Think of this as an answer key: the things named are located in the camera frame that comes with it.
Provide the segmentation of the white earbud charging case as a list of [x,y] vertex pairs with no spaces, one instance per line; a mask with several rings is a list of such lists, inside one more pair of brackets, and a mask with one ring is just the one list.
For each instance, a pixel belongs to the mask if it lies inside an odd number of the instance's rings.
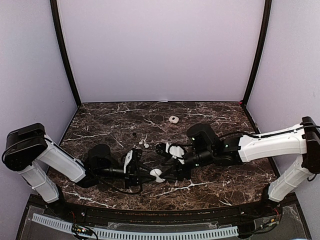
[[161,174],[162,174],[162,173],[163,173],[163,172],[162,172],[160,169],[158,169],[158,168],[154,168],[154,169],[152,169],[152,170],[149,172],[149,174],[150,174],[151,176],[155,177],[155,182],[156,182],[156,183],[163,183],[163,182],[166,181],[164,178],[161,178]]

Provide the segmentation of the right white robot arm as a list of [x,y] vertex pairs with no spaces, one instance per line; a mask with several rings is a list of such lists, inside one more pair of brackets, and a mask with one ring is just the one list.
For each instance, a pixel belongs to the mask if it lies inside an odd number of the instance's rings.
[[153,169],[150,175],[162,183],[172,175],[178,181],[191,178],[191,170],[214,164],[242,165],[253,160],[296,154],[294,163],[265,189],[255,213],[266,217],[285,196],[312,175],[320,173],[320,128],[309,116],[287,129],[264,134],[229,133],[218,137],[210,125],[198,123],[186,132],[192,150],[174,143],[159,143],[156,152],[173,165],[166,171]]

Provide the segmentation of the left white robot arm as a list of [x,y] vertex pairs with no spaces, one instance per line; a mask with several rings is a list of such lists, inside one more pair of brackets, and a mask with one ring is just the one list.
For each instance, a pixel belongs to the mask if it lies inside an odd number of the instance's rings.
[[62,198],[58,186],[53,183],[39,166],[43,162],[65,175],[81,188],[90,188],[108,180],[124,180],[125,188],[141,187],[142,184],[158,181],[161,171],[151,169],[139,163],[142,157],[140,149],[133,148],[123,156],[119,164],[111,155],[107,144],[95,145],[88,151],[85,161],[81,161],[61,147],[48,135],[41,123],[35,123],[14,131],[6,138],[2,162],[11,171],[20,174],[42,199],[51,204],[51,210],[60,218],[67,218],[70,206]]

